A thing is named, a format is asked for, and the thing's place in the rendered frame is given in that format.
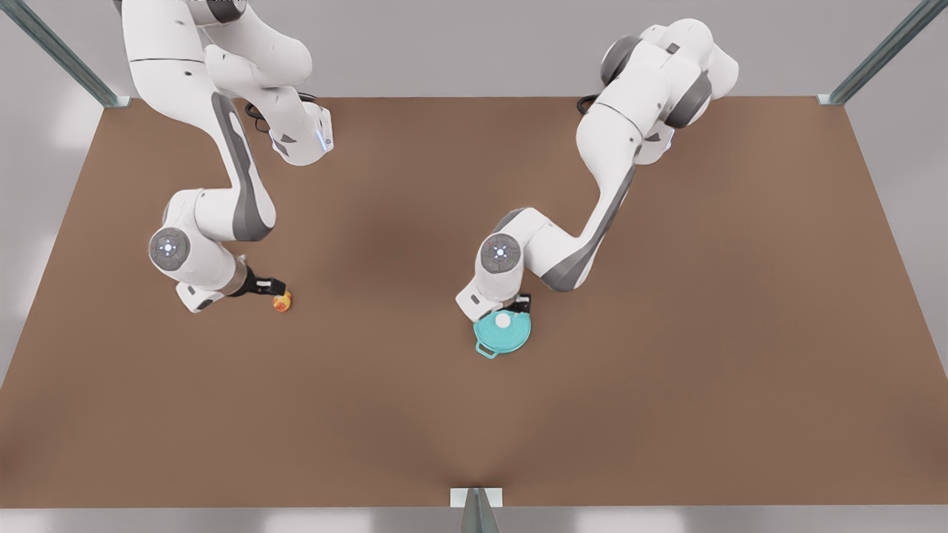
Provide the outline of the silver frame post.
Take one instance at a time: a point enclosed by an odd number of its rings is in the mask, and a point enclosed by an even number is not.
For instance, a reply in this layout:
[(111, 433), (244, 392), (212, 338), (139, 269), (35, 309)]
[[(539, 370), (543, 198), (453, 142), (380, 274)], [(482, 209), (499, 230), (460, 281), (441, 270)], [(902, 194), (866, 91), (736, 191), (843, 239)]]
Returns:
[(821, 106), (844, 106), (871, 81), (939, 14), (948, 0), (920, 0), (887, 37), (832, 91), (816, 95)]
[(106, 109), (128, 108), (131, 98), (128, 95), (116, 95), (94, 71), (47, 24), (27, 6), (24, 0), (0, 0), (0, 11), (7, 14), (27, 36), (53, 58), (60, 67), (71, 75), (74, 81), (84, 88)]
[(494, 508), (502, 507), (502, 488), (451, 488), (450, 506), (463, 509), (459, 533), (500, 533)]

